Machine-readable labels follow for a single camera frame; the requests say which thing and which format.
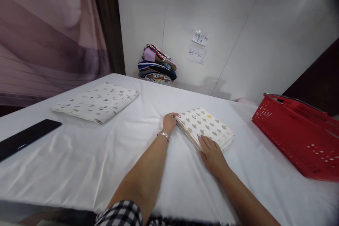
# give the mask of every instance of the bracelet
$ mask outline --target bracelet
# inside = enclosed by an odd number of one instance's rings
[[[160,135],[164,135],[164,136],[167,138],[167,141],[170,141],[170,139],[169,139],[167,133],[165,133],[165,132],[160,132],[160,133],[157,134],[157,136],[158,136],[159,134],[160,134]]]

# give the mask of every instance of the shopping basket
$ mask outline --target shopping basket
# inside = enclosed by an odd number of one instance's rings
[[[267,93],[252,121],[305,177],[339,182],[339,121],[300,100]]]

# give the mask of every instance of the bed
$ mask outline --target bed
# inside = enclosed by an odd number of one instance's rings
[[[98,125],[49,107],[110,82],[140,95]],[[0,118],[0,140],[43,119],[63,125],[0,163],[0,200],[103,212],[169,112],[203,107],[229,126],[233,171],[282,225],[330,225],[339,185],[304,178],[251,121],[255,106],[111,74]],[[234,223],[225,193],[179,128],[170,138],[155,215]]]

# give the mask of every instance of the checkered sleeve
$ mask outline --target checkered sleeve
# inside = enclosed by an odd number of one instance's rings
[[[120,201],[96,218],[95,226],[142,226],[139,207],[132,201]]]

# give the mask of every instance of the price tag paper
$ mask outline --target price tag paper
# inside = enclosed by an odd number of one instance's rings
[[[189,61],[203,64],[205,53],[206,50],[203,46],[200,46],[196,43],[191,43],[186,54],[188,55]]]
[[[192,41],[205,46],[208,41],[208,34],[202,34],[200,31],[193,31]]]

